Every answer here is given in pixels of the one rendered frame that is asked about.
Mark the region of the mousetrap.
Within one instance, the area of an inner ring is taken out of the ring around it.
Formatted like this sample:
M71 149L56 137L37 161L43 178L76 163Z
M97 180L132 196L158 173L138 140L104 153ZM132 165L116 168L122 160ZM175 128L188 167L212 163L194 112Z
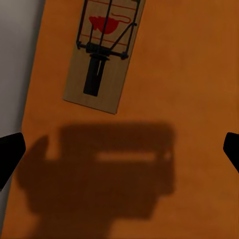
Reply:
M146 0L83 0L62 99L117 114Z

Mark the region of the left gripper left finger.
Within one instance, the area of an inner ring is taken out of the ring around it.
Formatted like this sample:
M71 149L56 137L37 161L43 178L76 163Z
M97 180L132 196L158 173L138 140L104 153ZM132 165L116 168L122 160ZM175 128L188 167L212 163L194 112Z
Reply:
M0 192L26 151L22 133L0 138Z

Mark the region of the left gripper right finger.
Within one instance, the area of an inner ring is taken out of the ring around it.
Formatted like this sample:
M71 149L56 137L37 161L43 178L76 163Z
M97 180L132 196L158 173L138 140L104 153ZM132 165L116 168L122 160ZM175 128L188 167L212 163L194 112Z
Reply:
M239 173L239 134L228 132L223 150Z

